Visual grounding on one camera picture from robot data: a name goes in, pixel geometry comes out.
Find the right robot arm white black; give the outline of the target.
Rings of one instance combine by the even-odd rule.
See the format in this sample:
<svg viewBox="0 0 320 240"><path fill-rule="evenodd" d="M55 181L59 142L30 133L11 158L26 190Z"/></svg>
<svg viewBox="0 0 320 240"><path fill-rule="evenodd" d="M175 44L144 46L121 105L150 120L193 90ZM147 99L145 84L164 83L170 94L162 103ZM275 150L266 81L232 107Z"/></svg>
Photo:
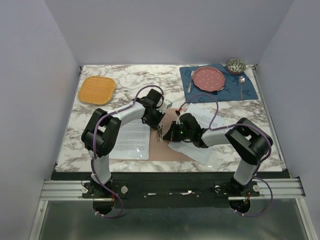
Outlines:
<svg viewBox="0 0 320 240"><path fill-rule="evenodd" d="M241 118L232 125L209 129L202 128L191 113L181 114L173 121L163 139L191 142L201 149L232 145L240 156L240 163L230 183L230 191L236 196L247 192L248 184L261 163L271 154L273 145L272 138L247 118Z"/></svg>

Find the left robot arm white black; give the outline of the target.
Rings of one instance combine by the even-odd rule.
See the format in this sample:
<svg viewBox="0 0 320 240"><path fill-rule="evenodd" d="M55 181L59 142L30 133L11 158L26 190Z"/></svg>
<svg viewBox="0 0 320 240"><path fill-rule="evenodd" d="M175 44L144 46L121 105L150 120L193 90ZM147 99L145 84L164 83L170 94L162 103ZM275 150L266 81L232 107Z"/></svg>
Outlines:
<svg viewBox="0 0 320 240"><path fill-rule="evenodd" d="M172 102L165 99L163 91L150 89L146 96L134 99L122 108L105 111L97 108L91 115L81 141L91 155L91 179L93 191L101 198L107 197L112 179L109 154L116 145L120 128L135 120L141 120L156 130Z"/></svg>

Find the printed paper sheet top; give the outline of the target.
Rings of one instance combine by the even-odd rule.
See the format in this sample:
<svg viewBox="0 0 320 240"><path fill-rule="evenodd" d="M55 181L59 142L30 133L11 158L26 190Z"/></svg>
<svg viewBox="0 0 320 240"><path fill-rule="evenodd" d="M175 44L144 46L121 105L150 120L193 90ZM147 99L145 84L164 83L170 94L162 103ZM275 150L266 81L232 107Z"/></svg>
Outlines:
<svg viewBox="0 0 320 240"><path fill-rule="evenodd" d="M134 120L122 126L109 158L112 160L148 160L150 132L150 127L140 120Z"/></svg>

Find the pink folder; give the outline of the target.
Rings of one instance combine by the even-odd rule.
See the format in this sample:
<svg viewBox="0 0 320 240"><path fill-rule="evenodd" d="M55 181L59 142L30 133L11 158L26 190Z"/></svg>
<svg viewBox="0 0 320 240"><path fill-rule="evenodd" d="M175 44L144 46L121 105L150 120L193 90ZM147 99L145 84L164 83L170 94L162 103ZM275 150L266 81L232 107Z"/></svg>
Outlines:
<svg viewBox="0 0 320 240"><path fill-rule="evenodd" d="M178 153L168 147L168 141L158 141L157 131L150 128L149 139L149 159L148 160L124 160L124 161L160 161L160 162L174 162L174 161L191 161L192 159Z"/></svg>

